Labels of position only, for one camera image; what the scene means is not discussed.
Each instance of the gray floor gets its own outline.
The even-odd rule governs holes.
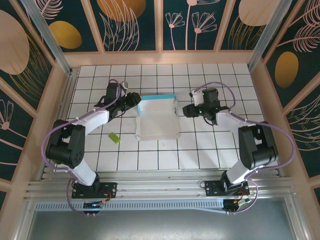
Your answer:
[[[95,218],[36,212],[28,240],[292,240],[281,199],[259,199],[247,212],[110,211]]]

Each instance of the flower illustration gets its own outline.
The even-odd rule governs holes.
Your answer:
[[[169,28],[170,28],[173,50],[176,50],[174,36],[172,34],[172,29],[182,27],[186,24],[186,22],[183,21],[183,17],[181,16],[181,12],[179,12],[179,13],[175,12],[172,15],[171,15],[171,13],[166,13],[165,19],[166,19],[166,22],[168,23]]]
[[[5,101],[0,99],[0,127],[2,130],[9,129],[10,120],[13,112],[14,112],[14,104],[8,101],[5,105]]]
[[[194,41],[194,49],[197,50],[197,37],[198,34],[208,33],[217,30],[217,24],[214,24],[216,21],[215,13],[202,13],[199,18],[199,12],[192,14],[192,24],[195,32],[195,41]]]
[[[185,50],[188,50],[188,26],[189,26],[189,15],[191,6],[196,5],[206,5],[206,4],[216,4],[220,0],[186,0],[189,5],[187,15],[186,15],[186,26],[185,26]]]

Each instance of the white grid tile floor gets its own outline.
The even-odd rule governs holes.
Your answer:
[[[192,103],[191,89],[208,82],[222,82],[236,97],[234,112],[263,121],[262,111],[246,64],[146,64],[82,66],[69,108],[68,119],[85,114],[106,93],[109,79],[126,80],[129,91],[141,95],[175,94],[178,99],[181,135],[174,140],[141,141],[135,135],[132,108],[94,130],[85,139],[85,160],[98,172],[174,169],[226,169],[238,160],[238,142],[231,132],[206,124],[203,118],[186,118],[182,108]],[[232,96],[218,89],[222,106],[231,106]],[[108,137],[115,133],[120,144]]]

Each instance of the small green block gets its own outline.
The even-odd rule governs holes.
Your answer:
[[[120,143],[120,138],[115,134],[115,133],[110,133],[109,138],[115,143],[119,144]]]

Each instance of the black mounting plate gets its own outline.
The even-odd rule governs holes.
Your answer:
[[[250,195],[250,190],[248,186],[248,182],[244,182],[242,187],[239,187],[246,195]],[[236,188],[235,190],[231,190],[229,192],[225,192],[222,188],[222,183],[220,180],[216,181],[204,181],[204,189],[207,197],[224,197],[224,196],[235,196],[241,197],[242,192]]]
[[[73,185],[72,198],[73,199],[106,199],[110,197],[114,199],[117,194],[117,183],[116,182],[101,182],[100,189],[97,194],[91,191],[82,191],[79,184]]]

